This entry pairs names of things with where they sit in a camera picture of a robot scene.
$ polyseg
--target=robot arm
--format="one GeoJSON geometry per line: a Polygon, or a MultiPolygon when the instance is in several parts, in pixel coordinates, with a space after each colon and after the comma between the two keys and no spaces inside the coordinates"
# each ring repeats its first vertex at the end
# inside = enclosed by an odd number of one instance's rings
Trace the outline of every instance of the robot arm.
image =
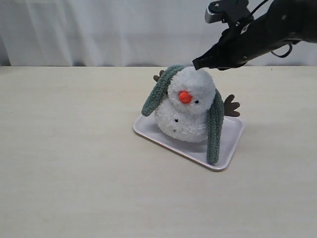
{"type": "Polygon", "coordinates": [[[205,14],[207,23],[228,23],[210,50],[193,60],[196,70],[204,67],[227,70],[301,41],[317,43],[317,0],[274,0],[266,14],[253,19],[248,0],[212,2],[205,14]]]}

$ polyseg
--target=white curtain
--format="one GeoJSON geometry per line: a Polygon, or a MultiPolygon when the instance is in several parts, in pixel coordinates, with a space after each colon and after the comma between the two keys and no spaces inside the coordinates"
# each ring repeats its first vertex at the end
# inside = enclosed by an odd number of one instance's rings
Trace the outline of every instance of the white curtain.
{"type": "MultiPolygon", "coordinates": [[[[13,66],[189,65],[227,27],[205,23],[210,1],[1,0],[0,58],[13,66]]],[[[267,54],[249,65],[317,65],[317,46],[300,43],[285,59],[267,54]]]]}

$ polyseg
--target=plush toy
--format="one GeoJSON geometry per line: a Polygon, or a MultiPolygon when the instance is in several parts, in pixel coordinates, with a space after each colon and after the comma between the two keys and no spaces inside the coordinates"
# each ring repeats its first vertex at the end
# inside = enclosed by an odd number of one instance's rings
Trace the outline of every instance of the plush toy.
{"type": "Polygon", "coordinates": [[[207,162],[219,159],[220,137],[224,116],[238,117],[240,104],[224,102],[211,75],[192,66],[173,65],[154,76],[157,82],[147,98],[142,115],[152,113],[161,131],[181,141],[207,141],[207,162]]]}

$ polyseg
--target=white tray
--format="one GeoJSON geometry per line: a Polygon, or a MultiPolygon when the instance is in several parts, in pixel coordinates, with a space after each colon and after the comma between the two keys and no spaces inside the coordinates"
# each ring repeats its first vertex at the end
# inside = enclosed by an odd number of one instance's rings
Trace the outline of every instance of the white tray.
{"type": "Polygon", "coordinates": [[[214,172],[225,170],[233,157],[244,130],[244,123],[238,118],[225,117],[220,139],[219,161],[214,166],[207,163],[207,142],[189,143],[165,135],[157,126],[154,114],[140,115],[133,124],[133,130],[140,136],[169,149],[214,172]]]}

